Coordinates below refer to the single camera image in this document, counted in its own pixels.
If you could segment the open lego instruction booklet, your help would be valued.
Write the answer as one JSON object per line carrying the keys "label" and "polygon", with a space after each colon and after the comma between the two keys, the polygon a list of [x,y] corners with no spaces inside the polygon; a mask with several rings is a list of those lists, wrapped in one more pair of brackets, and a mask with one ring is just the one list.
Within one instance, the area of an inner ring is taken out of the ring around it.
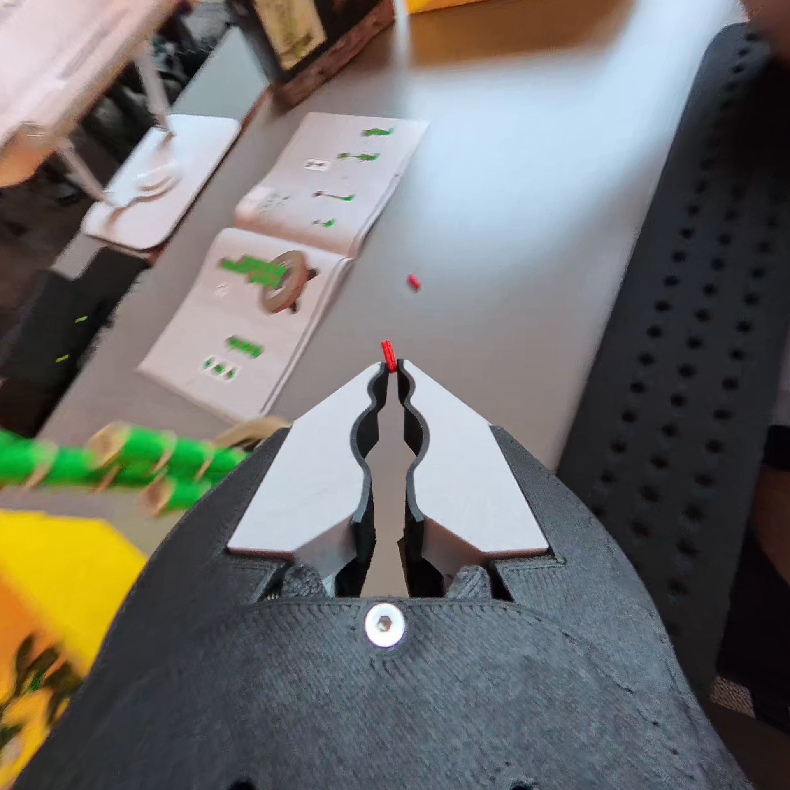
{"label": "open lego instruction booklet", "polygon": [[428,126],[308,113],[138,372],[230,420],[266,415]]}

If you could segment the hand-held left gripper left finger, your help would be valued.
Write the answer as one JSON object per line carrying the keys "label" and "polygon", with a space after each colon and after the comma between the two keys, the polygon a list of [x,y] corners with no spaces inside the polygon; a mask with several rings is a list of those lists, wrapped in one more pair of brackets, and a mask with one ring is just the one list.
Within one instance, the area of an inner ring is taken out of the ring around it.
{"label": "hand-held left gripper left finger", "polygon": [[376,544],[367,455],[390,370],[377,362],[295,420],[227,548],[307,564],[334,597],[359,597]]}

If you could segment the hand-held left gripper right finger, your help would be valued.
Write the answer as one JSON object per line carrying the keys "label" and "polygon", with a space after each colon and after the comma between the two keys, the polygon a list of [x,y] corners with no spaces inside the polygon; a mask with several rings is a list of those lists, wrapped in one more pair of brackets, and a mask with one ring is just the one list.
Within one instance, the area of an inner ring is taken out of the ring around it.
{"label": "hand-held left gripper right finger", "polygon": [[550,545],[494,426],[413,362],[397,363],[406,474],[399,541],[410,597],[442,597],[462,567],[545,557]]}

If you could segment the black electronic box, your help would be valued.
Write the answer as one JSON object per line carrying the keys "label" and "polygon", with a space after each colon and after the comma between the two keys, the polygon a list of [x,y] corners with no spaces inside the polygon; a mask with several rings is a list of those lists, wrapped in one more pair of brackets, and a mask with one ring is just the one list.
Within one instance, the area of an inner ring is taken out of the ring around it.
{"label": "black electronic box", "polygon": [[2,340],[2,379],[69,385],[97,333],[148,268],[143,258],[104,248],[74,278],[46,271]]}

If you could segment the printed task instruction sheet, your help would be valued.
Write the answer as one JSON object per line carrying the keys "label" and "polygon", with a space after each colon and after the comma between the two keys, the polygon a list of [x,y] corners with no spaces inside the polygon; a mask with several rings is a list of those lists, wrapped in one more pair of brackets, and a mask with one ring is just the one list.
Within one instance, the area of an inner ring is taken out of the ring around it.
{"label": "printed task instruction sheet", "polygon": [[74,126],[177,4],[2,2],[2,147]]}

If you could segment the white and wooden document stand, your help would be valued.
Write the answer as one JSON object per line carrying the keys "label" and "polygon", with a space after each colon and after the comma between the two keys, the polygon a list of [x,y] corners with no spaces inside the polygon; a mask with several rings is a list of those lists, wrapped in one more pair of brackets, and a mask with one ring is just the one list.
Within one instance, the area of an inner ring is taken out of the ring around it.
{"label": "white and wooden document stand", "polygon": [[127,65],[134,63],[137,68],[154,125],[107,186],[77,153],[70,134],[127,65],[69,130],[52,135],[22,133],[5,147],[1,141],[2,188],[24,183],[49,157],[58,155],[94,200],[82,231],[128,251],[151,250],[172,234],[241,129],[231,118],[170,112],[156,73],[153,35]]}

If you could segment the green bamboo lego model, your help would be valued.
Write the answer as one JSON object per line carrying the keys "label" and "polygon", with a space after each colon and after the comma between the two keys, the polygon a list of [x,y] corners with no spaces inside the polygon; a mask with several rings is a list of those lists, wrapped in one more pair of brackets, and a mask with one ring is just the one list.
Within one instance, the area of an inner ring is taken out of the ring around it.
{"label": "green bamboo lego model", "polygon": [[200,440],[124,421],[109,423],[83,446],[60,446],[1,430],[2,488],[140,493],[153,516],[184,512],[291,423],[262,417]]}

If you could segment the black lego set box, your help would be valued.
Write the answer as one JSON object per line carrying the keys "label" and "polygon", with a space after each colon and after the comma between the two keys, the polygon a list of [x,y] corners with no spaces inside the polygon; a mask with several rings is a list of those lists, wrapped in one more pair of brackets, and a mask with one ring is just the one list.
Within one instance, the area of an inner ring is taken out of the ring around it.
{"label": "black lego set box", "polygon": [[291,109],[394,23],[393,1],[227,1],[276,102]]}

